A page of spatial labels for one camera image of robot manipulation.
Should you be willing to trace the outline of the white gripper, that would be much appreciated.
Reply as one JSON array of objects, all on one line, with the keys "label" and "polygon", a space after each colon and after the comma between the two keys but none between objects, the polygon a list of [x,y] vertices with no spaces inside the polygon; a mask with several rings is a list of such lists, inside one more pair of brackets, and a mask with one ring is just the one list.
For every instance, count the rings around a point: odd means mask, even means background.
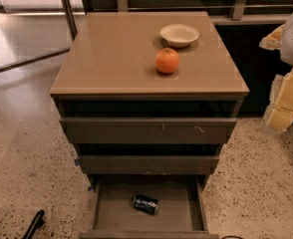
[{"label": "white gripper", "polygon": [[[265,50],[281,49],[281,60],[293,66],[293,13],[284,26],[280,25],[264,37],[259,47]],[[293,123],[293,69],[285,76],[275,76],[269,101],[265,124],[272,130],[285,131]]]}]

